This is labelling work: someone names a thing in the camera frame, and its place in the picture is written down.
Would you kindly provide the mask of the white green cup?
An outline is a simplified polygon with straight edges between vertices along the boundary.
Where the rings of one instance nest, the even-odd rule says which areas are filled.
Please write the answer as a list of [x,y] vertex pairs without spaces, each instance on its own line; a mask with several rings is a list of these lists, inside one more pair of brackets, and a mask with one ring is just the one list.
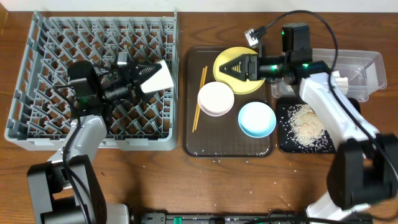
[[158,72],[155,72],[148,80],[140,85],[141,91],[143,93],[152,93],[159,90],[164,90],[174,87],[174,82],[172,75],[165,60],[156,62],[156,64],[161,65]]

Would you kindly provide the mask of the white pink bowl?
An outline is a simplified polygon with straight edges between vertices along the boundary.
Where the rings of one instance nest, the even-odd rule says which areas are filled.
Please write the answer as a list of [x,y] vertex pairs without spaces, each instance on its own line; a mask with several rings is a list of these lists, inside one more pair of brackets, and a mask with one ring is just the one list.
[[234,93],[225,83],[209,82],[198,92],[197,101],[204,113],[212,117],[220,117],[233,107]]

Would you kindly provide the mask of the light blue bowl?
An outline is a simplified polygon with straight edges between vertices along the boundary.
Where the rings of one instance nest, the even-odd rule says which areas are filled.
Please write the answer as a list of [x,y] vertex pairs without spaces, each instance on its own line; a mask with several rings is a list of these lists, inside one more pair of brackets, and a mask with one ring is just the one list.
[[276,127],[274,110],[266,103],[253,101],[244,105],[238,113],[238,124],[242,132],[251,138],[270,136]]

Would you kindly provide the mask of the white napkin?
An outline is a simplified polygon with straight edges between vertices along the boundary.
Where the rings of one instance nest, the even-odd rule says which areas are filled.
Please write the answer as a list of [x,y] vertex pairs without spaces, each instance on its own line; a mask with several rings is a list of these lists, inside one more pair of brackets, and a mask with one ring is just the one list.
[[349,89],[348,78],[347,77],[341,77],[339,71],[334,71],[331,74],[335,78],[335,81],[336,81],[337,85],[339,86],[341,92],[346,95],[347,92],[348,92],[348,89]]

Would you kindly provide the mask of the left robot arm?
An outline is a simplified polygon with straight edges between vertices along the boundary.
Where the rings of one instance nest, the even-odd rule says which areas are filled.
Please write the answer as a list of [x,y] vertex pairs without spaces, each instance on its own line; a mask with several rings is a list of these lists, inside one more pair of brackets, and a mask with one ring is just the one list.
[[170,75],[165,60],[136,63],[119,57],[105,68],[117,80],[101,85],[96,64],[75,62],[67,74],[67,87],[75,99],[67,100],[71,110],[71,129],[61,148],[47,162],[32,165],[27,172],[30,197],[36,223],[129,223],[125,204],[106,203],[92,162],[99,145],[111,129],[113,110],[121,100],[133,100],[133,94],[156,91],[148,84],[159,75]]

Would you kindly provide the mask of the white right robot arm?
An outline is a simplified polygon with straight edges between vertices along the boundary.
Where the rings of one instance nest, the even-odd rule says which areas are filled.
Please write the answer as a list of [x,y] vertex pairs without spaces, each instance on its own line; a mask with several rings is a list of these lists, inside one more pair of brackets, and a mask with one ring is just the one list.
[[319,117],[336,149],[327,192],[306,209],[311,222],[333,223],[397,195],[397,137],[381,134],[341,92],[333,67],[313,59],[306,23],[282,27],[282,55],[241,54],[219,70],[242,81],[285,82]]

